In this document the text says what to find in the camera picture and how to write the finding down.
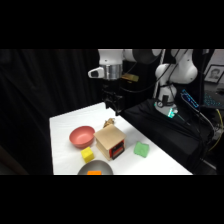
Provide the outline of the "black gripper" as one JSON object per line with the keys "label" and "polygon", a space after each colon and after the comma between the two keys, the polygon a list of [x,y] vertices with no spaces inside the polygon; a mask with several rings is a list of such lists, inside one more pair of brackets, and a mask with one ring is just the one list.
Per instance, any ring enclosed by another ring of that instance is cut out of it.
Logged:
{"label": "black gripper", "polygon": [[106,109],[112,108],[115,110],[116,116],[120,115],[123,96],[120,94],[120,83],[118,80],[103,81],[102,100],[106,104]]}

